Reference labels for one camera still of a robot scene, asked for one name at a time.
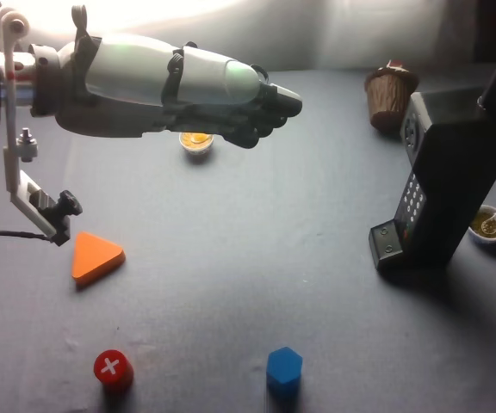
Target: blue block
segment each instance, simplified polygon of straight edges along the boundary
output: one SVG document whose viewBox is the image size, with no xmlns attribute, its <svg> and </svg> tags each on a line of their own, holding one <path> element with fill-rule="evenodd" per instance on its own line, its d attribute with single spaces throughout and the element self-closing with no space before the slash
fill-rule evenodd
<svg viewBox="0 0 496 413">
<path fill-rule="evenodd" d="M 281 398 L 295 396 L 300 387 L 303 358 L 289 347 L 269 354 L 267 359 L 267 386 Z"/>
</svg>

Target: white bowl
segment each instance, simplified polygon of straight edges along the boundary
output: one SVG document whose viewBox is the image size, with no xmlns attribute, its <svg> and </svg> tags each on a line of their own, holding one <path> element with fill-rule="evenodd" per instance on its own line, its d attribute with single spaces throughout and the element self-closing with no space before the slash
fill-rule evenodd
<svg viewBox="0 0 496 413">
<path fill-rule="evenodd" d="M 496 208 L 494 206 L 482 205 L 480 206 L 479 212 L 494 214 L 496 213 Z M 468 234 L 476 243 L 482 243 L 482 244 L 496 243 L 496 238 L 483 237 L 480 234 L 476 233 L 471 227 L 468 228 Z"/>
<path fill-rule="evenodd" d="M 179 143 L 181 146 L 186 150 L 190 155 L 203 155 L 204 153 L 208 152 L 212 145 L 214 144 L 214 135 L 210 135 L 210 139 L 207 141 L 208 145 L 204 146 L 203 148 L 190 148 L 187 145 L 183 143 L 183 133 L 179 133 Z"/>
</svg>

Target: orange triangle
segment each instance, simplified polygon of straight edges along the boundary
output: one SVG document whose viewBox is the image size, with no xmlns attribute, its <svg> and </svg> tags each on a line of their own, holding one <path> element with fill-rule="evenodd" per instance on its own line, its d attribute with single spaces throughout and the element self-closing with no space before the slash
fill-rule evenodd
<svg viewBox="0 0 496 413">
<path fill-rule="evenodd" d="M 76 237 L 72 278 L 82 287 L 120 267 L 124 261 L 126 254 L 120 245 L 80 232 Z"/>
</svg>

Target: robotic arm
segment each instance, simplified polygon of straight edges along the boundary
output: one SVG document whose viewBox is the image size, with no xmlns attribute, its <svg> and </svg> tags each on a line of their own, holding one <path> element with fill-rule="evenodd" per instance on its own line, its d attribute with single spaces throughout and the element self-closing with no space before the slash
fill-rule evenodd
<svg viewBox="0 0 496 413">
<path fill-rule="evenodd" d="M 243 148 L 254 147 L 301 111 L 301 98 L 268 83 L 258 66 L 192 42 L 174 47 L 127 34 L 90 36 L 84 6 L 72 8 L 72 20 L 76 39 L 60 51 L 31 45 L 28 52 L 14 52 L 16 42 L 28 34 L 28 19 L 11 8 L 0 9 L 7 190 L 11 202 L 57 245 L 70 238 L 69 215 L 80 214 L 82 207 L 68 191 L 54 201 L 20 170 L 19 160 L 31 162 L 37 156 L 37 141 L 27 128 L 17 138 L 17 106 L 30 107 L 33 117 L 54 116 L 65 130 L 83 135 L 213 133 Z"/>
</svg>

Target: gray table surface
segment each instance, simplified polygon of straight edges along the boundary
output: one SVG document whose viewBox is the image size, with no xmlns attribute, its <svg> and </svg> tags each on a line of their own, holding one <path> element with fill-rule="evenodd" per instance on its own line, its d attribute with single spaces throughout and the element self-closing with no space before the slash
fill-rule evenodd
<svg viewBox="0 0 496 413">
<path fill-rule="evenodd" d="M 429 73 L 419 89 L 491 71 Z M 250 151 L 217 139 L 200 164 L 175 133 L 98 139 L 21 114 L 40 141 L 24 169 L 81 200 L 74 235 L 127 261 L 79 292 L 73 241 L 0 238 L 0 411 L 496 412 L 496 256 L 465 238 L 437 288 L 375 273 L 369 228 L 393 216 L 410 164 L 369 125 L 365 74 L 272 74 L 303 96 L 301 115 Z M 32 231 L 5 192 L 3 134 L 0 229 Z M 304 357 L 287 407 L 265 388 L 282 346 Z M 135 369 L 119 401 L 92 372 L 108 348 Z"/>
</svg>

